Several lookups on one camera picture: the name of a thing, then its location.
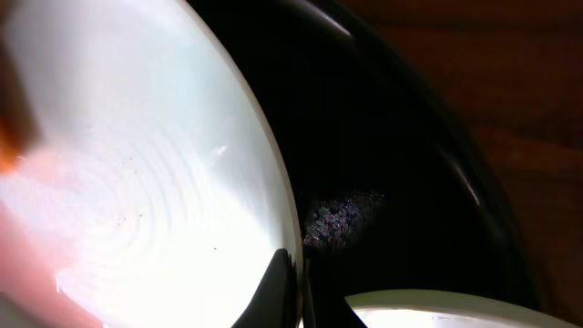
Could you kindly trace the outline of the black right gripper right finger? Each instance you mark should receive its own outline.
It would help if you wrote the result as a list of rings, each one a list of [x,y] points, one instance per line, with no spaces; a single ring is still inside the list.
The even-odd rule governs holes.
[[[303,294],[303,325],[307,328],[365,328],[356,315],[335,290],[330,276],[320,259],[311,258],[305,263]]]

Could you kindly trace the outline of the orange green scrub sponge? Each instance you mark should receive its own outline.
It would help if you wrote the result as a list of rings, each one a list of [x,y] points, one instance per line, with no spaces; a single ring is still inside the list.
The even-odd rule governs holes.
[[[12,171],[37,136],[15,66],[1,46],[1,173]]]

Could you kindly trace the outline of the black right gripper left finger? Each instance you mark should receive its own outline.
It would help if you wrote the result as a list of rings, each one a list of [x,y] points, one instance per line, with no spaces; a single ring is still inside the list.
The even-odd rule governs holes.
[[[274,252],[250,303],[233,328],[292,328],[297,326],[297,278],[285,249]]]

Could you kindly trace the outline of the light green plate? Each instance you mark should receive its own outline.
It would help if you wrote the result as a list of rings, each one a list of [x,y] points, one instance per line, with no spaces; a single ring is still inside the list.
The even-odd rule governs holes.
[[[1,46],[37,130],[1,173],[4,327],[232,327],[278,249],[298,324],[281,153],[188,3],[4,1]]]

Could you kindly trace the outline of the black round tray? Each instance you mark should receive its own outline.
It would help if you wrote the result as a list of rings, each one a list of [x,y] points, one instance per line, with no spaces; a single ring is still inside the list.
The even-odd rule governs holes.
[[[344,299],[430,290],[540,312],[506,194],[440,97],[334,1],[196,1],[271,126],[305,263]]]

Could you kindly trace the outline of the yellow plate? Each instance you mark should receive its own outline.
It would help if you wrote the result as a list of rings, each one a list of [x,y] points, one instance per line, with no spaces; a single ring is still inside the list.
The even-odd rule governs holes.
[[[367,327],[578,328],[526,307],[457,292],[387,290],[350,295],[345,301]]]

